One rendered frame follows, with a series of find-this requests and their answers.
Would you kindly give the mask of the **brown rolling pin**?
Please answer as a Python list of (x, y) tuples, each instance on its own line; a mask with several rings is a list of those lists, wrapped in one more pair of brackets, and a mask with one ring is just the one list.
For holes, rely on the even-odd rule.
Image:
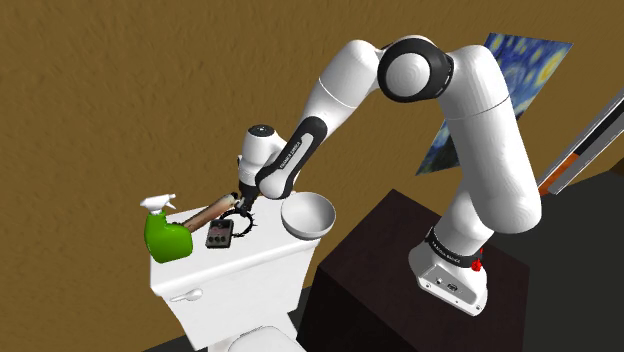
[(215, 201), (210, 206), (201, 210), (197, 214), (193, 215), (189, 219), (182, 223), (182, 226), (188, 229), (190, 232), (195, 232), (210, 221), (218, 218), (224, 212), (232, 208), (238, 201), (238, 194), (232, 192), (226, 194)]

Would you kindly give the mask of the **black key fob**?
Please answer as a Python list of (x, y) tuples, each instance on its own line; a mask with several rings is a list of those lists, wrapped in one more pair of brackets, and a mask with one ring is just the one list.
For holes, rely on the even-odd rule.
[(208, 249), (229, 248), (233, 234), (231, 219), (214, 219), (210, 222), (205, 246)]

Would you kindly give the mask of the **white bowl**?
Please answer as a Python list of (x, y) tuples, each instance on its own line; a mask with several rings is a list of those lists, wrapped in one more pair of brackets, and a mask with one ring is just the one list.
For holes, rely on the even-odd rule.
[(288, 233), (301, 240), (316, 240), (326, 235), (336, 220), (333, 204), (313, 192), (298, 192), (287, 197), (280, 209)]

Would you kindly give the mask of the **white toilet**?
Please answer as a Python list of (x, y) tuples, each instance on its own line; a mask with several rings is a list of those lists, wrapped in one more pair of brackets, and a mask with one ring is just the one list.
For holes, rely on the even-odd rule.
[(196, 351), (226, 352), (240, 335), (272, 326), (291, 340), (288, 316), (298, 307), (317, 240), (292, 236), (281, 221), (280, 200), (258, 197), (254, 227), (228, 248), (209, 249), (208, 228), (192, 234), (193, 252), (150, 261), (150, 287), (174, 313)]

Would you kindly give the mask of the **green spray bottle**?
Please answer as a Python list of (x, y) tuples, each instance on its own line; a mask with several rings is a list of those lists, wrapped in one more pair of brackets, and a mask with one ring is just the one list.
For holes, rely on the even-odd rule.
[(175, 194), (147, 197), (140, 202), (148, 210), (144, 225), (144, 242), (157, 263), (188, 257), (193, 251), (191, 232), (182, 225), (169, 223), (164, 207), (175, 209)]

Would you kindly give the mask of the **dark robot stand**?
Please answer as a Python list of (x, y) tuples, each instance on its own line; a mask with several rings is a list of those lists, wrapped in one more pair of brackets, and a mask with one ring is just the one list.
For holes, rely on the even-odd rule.
[(422, 290), (408, 264), (439, 217), (396, 190), (318, 265), (298, 330), (306, 352), (522, 352), (529, 268), (484, 247), (475, 317)]

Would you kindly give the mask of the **grey framed door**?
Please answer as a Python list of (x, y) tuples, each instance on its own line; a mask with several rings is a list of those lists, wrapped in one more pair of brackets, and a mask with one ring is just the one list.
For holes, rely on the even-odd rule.
[(541, 196), (558, 194), (624, 132), (624, 87), (537, 181)]

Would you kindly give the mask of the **blue swirl wall painting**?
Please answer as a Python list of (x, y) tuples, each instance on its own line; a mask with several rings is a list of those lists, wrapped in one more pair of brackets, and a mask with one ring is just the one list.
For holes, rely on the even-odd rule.
[[(529, 108), (573, 43), (490, 33), (484, 43), (504, 75), (516, 119)], [(416, 175), (460, 165), (446, 122), (438, 130)]]

